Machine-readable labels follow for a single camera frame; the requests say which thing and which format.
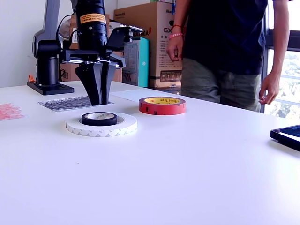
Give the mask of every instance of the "tablet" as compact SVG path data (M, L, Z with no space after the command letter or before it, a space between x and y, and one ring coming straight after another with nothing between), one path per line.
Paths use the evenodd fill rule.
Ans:
M280 144L300 151L300 125L272 130L270 136Z

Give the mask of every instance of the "tape roll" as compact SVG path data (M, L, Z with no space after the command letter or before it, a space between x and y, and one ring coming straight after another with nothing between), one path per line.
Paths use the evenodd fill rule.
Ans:
M142 113L151 115L178 115L186 111L186 101L176 97L146 97L139 104Z
M81 117L82 124L88 126L105 127L117 124L117 115L110 112L91 112Z
M117 124L106 127L94 127L82 124L82 119L73 118L66 121L66 128L69 132L86 137L112 137L126 135L137 129L137 120L135 117L123 114L117 115Z

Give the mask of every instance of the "teal box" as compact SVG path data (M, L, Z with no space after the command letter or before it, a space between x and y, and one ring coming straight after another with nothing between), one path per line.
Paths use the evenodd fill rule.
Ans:
M148 87L149 40L141 37L130 44L124 44L124 59L126 66L123 68L122 82Z

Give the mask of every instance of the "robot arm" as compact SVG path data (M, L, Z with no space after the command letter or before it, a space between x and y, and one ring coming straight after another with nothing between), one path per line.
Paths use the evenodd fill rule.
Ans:
M43 95L74 92L59 83L59 63L80 64L76 74L82 81L92 105L108 104L114 71L125 66L124 58L115 56L124 42L132 42L133 32L142 29L123 26L107 38L104 0L71 0L77 17L79 49L61 46L56 39L60 0L46 0L44 26L35 34L33 55L37 58L37 81L28 86Z

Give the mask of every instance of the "wristband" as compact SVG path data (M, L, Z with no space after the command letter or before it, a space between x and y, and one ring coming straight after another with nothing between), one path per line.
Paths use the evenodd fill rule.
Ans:
M172 38L175 38L175 37L180 37L180 36L183 36L183 33L171 34L169 36L169 40L171 40Z
M182 30L182 26L180 26L180 25L176 25L176 24L175 24L175 25L173 25L173 26L172 26L172 28L171 28L171 31L173 30L173 28L174 28L174 27L180 27L180 28L181 28L181 30Z

